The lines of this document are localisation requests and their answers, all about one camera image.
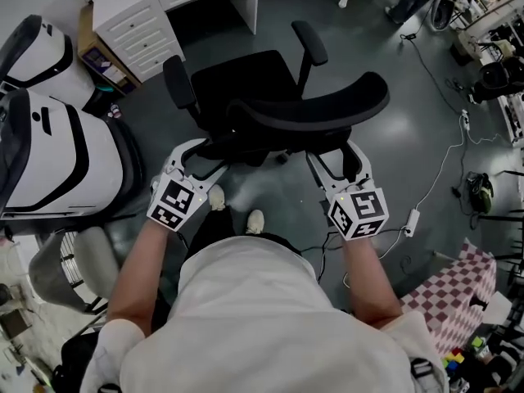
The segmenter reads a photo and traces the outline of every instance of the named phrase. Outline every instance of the chair caster wheel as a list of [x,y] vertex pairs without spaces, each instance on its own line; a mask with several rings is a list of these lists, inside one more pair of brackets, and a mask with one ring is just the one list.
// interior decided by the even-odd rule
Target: chair caster wheel
[[277,162],[280,164],[280,165],[285,165],[287,163],[287,161],[289,160],[289,155],[287,155],[286,153],[282,153],[282,154],[279,154],[277,157]]

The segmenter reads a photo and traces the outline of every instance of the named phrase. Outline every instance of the person's right arm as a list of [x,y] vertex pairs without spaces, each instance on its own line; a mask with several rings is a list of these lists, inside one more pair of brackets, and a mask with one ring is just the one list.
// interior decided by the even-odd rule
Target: person's right arm
[[369,238],[343,243],[346,272],[355,317],[380,329],[402,315],[377,252]]

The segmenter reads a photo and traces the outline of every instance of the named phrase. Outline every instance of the gray floor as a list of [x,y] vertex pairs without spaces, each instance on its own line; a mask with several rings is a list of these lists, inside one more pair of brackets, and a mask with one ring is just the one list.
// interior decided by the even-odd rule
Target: gray floor
[[[338,0],[259,0],[258,33],[253,36],[246,26],[232,26],[219,33],[203,34],[183,50],[186,68],[191,74],[234,57],[257,51],[278,49],[291,72],[298,75],[302,50],[291,29],[293,20],[307,20],[320,34],[330,61],[312,70],[305,97],[314,97],[343,88],[368,70],[376,71],[390,87],[391,103],[379,115],[354,127],[352,140],[366,153],[373,166],[376,185],[383,188],[391,217],[386,228],[405,224],[409,211],[423,197],[438,172],[450,144],[460,143],[459,118],[444,104],[435,85],[422,68],[413,47],[400,44],[399,33],[411,33],[420,25],[413,18],[401,29],[389,23],[384,14],[385,0],[349,0],[345,10]],[[460,97],[444,86],[445,78],[457,78],[470,84],[476,66],[459,68],[451,58],[449,37],[422,29],[417,45],[443,92],[459,109],[465,105]],[[139,90],[122,99],[124,120],[132,127],[148,166],[148,178],[157,174],[177,144],[203,136],[186,111],[178,111],[169,98],[161,75],[148,80]],[[515,169],[519,152],[507,141],[504,120],[497,106],[470,106],[472,136],[504,140],[468,146],[465,170],[495,175],[503,169]],[[510,225],[482,224],[469,228],[469,218],[461,214],[449,187],[460,176],[462,149],[453,149],[444,171],[431,195],[420,207],[422,213],[415,236],[401,238],[396,248],[383,260],[389,278],[401,296],[415,288],[436,266],[433,251],[456,256],[465,237],[478,246],[502,255],[508,249]],[[505,214],[518,205],[517,180],[514,176],[494,176],[494,213]],[[238,232],[249,210],[261,208],[266,230],[287,238],[299,249],[321,245],[327,221],[318,203],[323,193],[317,188],[303,154],[294,155],[280,166],[268,160],[252,169],[234,166],[223,177],[228,203],[234,209]],[[144,207],[147,194],[129,209]],[[182,233],[191,240],[207,210],[195,214]],[[143,216],[108,226],[108,232],[122,260],[133,244]],[[375,237],[379,252],[385,251],[397,233]],[[176,274],[185,255],[182,243],[173,235],[166,258],[162,289],[173,300]],[[305,257],[317,269],[320,250]],[[340,251],[330,251],[322,287],[335,306],[345,307],[343,268]]]

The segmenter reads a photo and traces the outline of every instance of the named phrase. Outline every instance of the gray chair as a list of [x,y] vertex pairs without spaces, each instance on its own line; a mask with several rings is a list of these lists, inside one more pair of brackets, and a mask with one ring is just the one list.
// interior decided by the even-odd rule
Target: gray chair
[[[80,233],[53,233],[29,264],[29,279],[45,301],[84,314],[98,314],[107,304],[119,266],[109,239],[99,227]],[[87,303],[75,288],[85,284],[97,298]]]

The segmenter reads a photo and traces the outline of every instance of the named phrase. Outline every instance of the sleeve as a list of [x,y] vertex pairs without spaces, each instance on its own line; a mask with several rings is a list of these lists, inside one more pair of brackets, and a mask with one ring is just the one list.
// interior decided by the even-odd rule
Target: sleeve
[[98,335],[98,343],[82,380],[80,393],[97,393],[106,384],[120,384],[125,356],[143,341],[142,329],[123,319],[111,320]]
[[421,361],[431,363],[431,372],[436,381],[435,389],[422,389],[416,391],[449,391],[447,375],[436,352],[435,345],[427,330],[424,316],[419,311],[409,311],[393,322],[388,323],[381,329],[382,332],[390,336],[399,345],[409,358],[412,365],[412,376],[415,381],[416,372]]

